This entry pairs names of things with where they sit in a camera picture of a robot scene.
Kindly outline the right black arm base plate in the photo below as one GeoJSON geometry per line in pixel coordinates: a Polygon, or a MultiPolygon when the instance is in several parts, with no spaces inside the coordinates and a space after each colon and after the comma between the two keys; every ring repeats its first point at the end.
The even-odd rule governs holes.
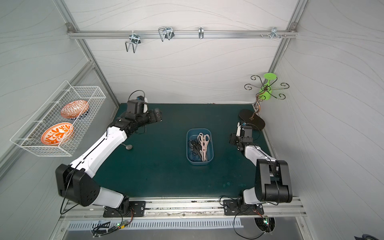
{"type": "Polygon", "coordinates": [[[264,215],[264,208],[262,205],[247,205],[241,204],[236,199],[222,200],[221,205],[224,208],[225,216],[262,216],[264,215]]]}

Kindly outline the black scissors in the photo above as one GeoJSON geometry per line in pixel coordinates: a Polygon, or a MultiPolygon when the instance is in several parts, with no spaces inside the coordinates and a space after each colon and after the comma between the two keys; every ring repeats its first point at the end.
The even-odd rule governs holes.
{"type": "Polygon", "coordinates": [[[197,138],[190,140],[188,142],[188,146],[189,146],[189,153],[188,153],[189,160],[191,160],[192,162],[202,162],[201,145],[198,142],[197,138]]]}

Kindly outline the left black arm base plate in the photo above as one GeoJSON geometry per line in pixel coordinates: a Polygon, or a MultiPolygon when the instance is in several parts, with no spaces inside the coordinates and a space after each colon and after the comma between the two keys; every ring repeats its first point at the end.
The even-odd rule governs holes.
{"type": "Polygon", "coordinates": [[[145,214],[146,203],[146,201],[125,201],[116,209],[105,207],[103,217],[143,217],[145,214]]]}

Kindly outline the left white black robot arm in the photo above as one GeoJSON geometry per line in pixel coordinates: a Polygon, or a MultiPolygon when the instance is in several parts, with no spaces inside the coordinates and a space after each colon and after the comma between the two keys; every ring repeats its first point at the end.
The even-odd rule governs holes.
{"type": "Polygon", "coordinates": [[[58,194],[77,205],[103,206],[122,215],[130,210],[129,196],[101,187],[95,180],[104,161],[139,128],[162,121],[159,109],[149,110],[147,99],[139,96],[127,102],[127,110],[116,118],[106,132],[80,157],[55,171],[58,194]]]}

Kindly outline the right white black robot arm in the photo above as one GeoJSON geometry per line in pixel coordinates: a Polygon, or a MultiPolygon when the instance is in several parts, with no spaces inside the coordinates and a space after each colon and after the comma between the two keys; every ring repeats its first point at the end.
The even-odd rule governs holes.
{"type": "Polygon", "coordinates": [[[262,203],[290,203],[293,190],[288,163],[277,160],[253,143],[253,128],[240,121],[237,130],[230,135],[230,144],[235,145],[255,167],[254,186],[241,193],[241,200],[246,205],[262,203]]]}

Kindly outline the pink grey handled scissors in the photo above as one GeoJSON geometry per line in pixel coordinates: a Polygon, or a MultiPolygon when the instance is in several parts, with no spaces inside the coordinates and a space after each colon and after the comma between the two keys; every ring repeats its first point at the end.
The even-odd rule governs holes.
{"type": "Polygon", "coordinates": [[[208,135],[208,134],[205,135],[203,133],[199,133],[197,140],[201,145],[201,157],[202,157],[201,159],[203,162],[206,162],[207,161],[207,148],[208,148],[208,144],[210,142],[210,135],[208,135]]]}

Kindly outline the blue plastic storage box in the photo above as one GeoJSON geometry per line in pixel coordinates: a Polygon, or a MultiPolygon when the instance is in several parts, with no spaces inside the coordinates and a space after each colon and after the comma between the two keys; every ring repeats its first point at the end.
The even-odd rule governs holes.
{"type": "Polygon", "coordinates": [[[194,166],[208,165],[214,158],[212,133],[205,128],[187,132],[187,160],[194,166]]]}

